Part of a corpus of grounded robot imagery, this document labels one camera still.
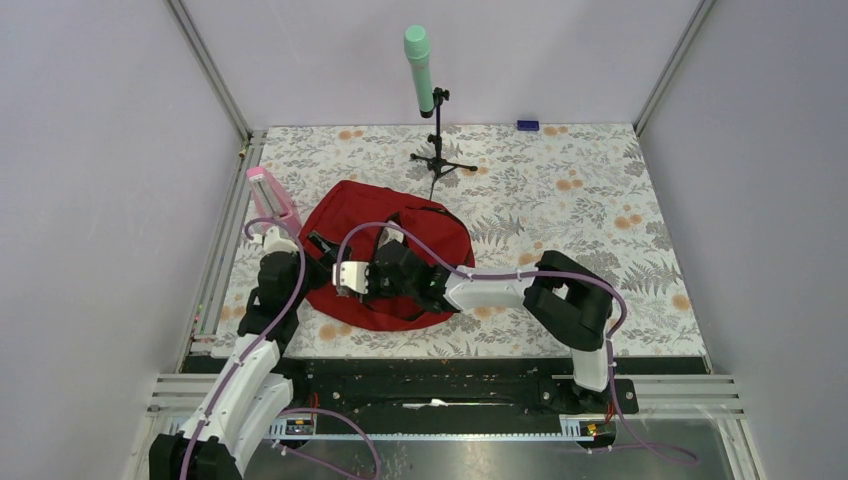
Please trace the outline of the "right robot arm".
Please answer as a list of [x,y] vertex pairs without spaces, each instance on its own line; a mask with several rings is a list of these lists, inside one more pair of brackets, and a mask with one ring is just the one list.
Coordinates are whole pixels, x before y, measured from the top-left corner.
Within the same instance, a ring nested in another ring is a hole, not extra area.
[[546,251],[531,267],[483,269],[429,264],[398,241],[380,247],[354,276],[366,305],[407,299],[417,310],[460,313],[482,307],[521,309],[571,355],[573,377],[551,409],[561,413],[619,411],[613,379],[612,335],[627,316],[622,295],[608,282],[558,251]]

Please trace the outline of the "red backpack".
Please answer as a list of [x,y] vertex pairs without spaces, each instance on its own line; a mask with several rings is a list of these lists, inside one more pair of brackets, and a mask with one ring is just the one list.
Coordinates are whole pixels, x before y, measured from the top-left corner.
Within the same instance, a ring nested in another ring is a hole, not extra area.
[[397,240],[430,265],[424,289],[413,298],[343,297],[330,284],[307,294],[315,310],[371,331],[416,330],[448,320],[456,310],[436,297],[448,275],[440,264],[475,264],[468,229],[443,205],[354,181],[339,182],[319,202],[302,227],[303,243],[312,231],[339,244],[350,235],[348,260],[372,262],[379,247]]

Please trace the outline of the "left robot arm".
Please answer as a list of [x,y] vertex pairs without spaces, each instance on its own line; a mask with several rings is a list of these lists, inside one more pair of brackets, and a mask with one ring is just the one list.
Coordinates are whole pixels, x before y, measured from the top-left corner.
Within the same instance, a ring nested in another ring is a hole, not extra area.
[[252,291],[234,349],[210,391],[176,433],[153,440],[152,479],[241,479],[278,415],[309,401],[304,375],[275,370],[308,291],[304,247],[280,222],[250,239],[262,245],[260,268],[270,277]]

